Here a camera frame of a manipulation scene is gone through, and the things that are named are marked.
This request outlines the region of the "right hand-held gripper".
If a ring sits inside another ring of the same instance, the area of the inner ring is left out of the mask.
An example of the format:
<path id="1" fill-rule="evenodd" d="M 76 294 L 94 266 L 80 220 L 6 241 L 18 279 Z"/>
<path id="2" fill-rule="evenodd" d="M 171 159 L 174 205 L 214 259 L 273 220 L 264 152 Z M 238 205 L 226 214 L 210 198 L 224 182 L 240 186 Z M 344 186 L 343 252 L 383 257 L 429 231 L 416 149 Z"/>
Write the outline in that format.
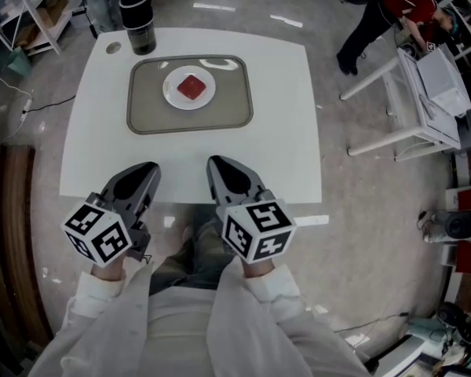
<path id="1" fill-rule="evenodd" d="M 252 265 L 285 253 L 297 230 L 286 203 L 258 174 L 227 156 L 211 156 L 206 175 L 222 221 L 221 238 Z"/>

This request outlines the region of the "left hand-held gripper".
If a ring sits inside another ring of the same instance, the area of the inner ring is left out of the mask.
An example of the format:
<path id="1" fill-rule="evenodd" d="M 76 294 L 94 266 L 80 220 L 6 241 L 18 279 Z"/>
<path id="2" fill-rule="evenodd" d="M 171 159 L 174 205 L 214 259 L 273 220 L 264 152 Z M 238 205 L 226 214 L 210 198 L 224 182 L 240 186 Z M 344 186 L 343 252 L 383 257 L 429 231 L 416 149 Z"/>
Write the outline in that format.
<path id="1" fill-rule="evenodd" d="M 91 193 L 61 223 L 71 245 L 84 258 L 104 268 L 121 254 L 142 261 L 150 234 L 141 217 L 159 182 L 159 164 L 144 162 L 116 174 L 101 194 Z"/>

